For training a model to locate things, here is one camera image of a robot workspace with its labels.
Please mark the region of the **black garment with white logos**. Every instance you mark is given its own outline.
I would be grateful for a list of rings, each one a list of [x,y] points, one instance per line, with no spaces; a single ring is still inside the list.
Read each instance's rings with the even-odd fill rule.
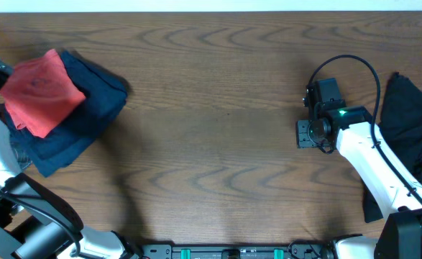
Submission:
[[[391,150],[422,184],[422,91],[399,73],[387,83],[379,128]]]

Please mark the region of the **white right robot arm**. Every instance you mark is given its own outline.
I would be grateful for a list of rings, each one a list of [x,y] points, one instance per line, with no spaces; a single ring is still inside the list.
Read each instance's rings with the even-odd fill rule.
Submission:
[[[422,258],[422,184],[390,149],[363,106],[347,106],[335,79],[309,83],[308,118],[296,123],[297,146],[338,152],[358,172],[385,225],[380,236],[337,237],[320,258]]]

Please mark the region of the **orange soccer t-shirt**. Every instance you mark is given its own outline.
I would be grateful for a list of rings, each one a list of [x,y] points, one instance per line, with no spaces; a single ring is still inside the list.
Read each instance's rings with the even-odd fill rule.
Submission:
[[[39,138],[49,135],[86,99],[55,49],[16,65],[0,95],[15,128]]]

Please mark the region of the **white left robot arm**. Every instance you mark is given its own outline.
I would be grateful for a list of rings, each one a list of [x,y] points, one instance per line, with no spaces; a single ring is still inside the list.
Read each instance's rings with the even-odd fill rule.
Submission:
[[[0,88],[12,69],[0,61]],[[0,112],[0,257],[143,258],[143,249],[114,231],[83,225],[59,196],[25,175]]]

